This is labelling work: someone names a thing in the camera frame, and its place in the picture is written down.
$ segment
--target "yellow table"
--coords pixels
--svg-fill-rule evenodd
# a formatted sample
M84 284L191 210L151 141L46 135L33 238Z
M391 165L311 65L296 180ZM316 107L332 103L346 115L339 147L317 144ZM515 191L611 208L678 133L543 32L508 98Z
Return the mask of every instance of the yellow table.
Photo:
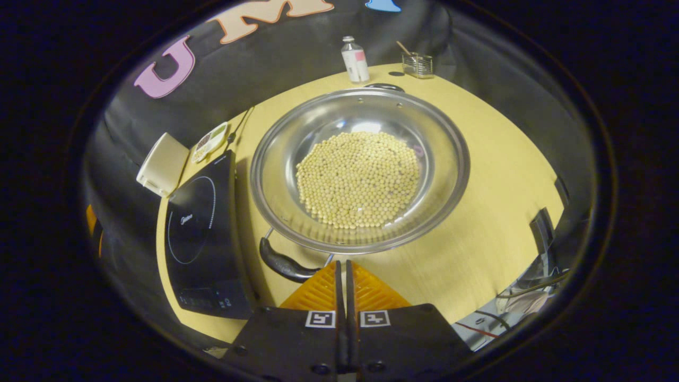
M537 147L508 119L487 103L440 77L419 80L395 77L401 64L370 67L371 83L386 82L424 99L446 113L469 147L471 174L460 204L438 227L401 247L350 258L374 273L412 304L430 302L449 322L484 305L526 270L538 255L529 223L546 207L556 226L564 207L554 187L556 174ZM236 201L240 244L253 287L263 305L278 306L300 284L271 271L259 257L259 239L269 225L250 197L252 155L266 131L295 106L335 90L353 88L338 73L290 89L258 104L231 145L236 153ZM230 131L243 114L230 121ZM180 185L224 152L223 145L199 164L188 162ZM160 279L172 309L183 324L232 342L244 320L212 317L179 307L165 263L164 224L167 198L158 211L156 252ZM327 254L301 247L276 233L272 247L300 264L322 266Z

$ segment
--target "wok handle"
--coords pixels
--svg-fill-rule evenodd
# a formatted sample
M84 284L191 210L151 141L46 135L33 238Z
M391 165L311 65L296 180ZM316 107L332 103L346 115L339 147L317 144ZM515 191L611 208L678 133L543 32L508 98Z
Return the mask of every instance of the wok handle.
M259 241L259 255L274 272L295 283L303 283L320 271L320 268L304 268L292 258L276 252L266 237Z
M383 83L379 83L379 84L370 84L370 85L366 85L366 86L364 86L364 87L366 87L366 88L387 89L387 90L396 90L397 92L404 92L404 93L405 93L405 90L404 90L402 87L396 86L396 85L392 85L392 84L383 84Z

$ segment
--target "white container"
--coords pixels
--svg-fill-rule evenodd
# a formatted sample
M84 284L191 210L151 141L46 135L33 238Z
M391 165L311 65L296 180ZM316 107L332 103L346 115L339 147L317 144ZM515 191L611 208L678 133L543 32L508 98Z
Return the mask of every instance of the white container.
M349 79L354 84L364 84L370 80L368 74L368 62L365 60L365 51L358 44L354 43L352 36L344 36L342 38L346 44L342 48L342 58L346 71L349 73Z
M189 149L164 133L146 155L136 180L158 196L168 196L177 188L188 158Z

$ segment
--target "white bottle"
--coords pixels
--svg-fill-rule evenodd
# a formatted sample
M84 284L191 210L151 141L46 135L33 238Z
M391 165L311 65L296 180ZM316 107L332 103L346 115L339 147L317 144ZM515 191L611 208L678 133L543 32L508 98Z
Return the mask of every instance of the white bottle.
M342 58L344 58L349 79L354 84L368 82L370 75L368 74L368 62L365 60L363 48L354 43L352 36L345 36L342 41L346 42L342 48Z

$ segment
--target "black handle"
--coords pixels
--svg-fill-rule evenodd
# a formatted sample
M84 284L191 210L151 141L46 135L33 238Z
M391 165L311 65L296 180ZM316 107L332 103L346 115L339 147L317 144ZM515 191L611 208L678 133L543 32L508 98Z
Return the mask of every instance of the black handle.
M535 243L538 245L538 253L546 253L552 241L554 241L554 227L552 227L546 207L538 211L538 214L530 222L530 230L533 232Z
M561 203L564 205L564 208L568 207L570 195L568 194L566 183L559 175L557 175L556 180L554 181L554 187L556 187L557 192L559 192L559 197L561 198Z
M365 87L366 87L366 88L378 88L378 89L396 90L397 92L404 92L404 93L405 93L405 90L404 90L402 87L396 86L396 85L392 85L392 84L382 84L382 83L379 83L379 84L370 84L370 85L366 85Z
M304 268L292 258L276 252L271 248L269 239L263 237L259 241L259 255L264 260L269 268L273 269L279 275L285 277L295 283L303 283L320 271L320 268L310 269Z

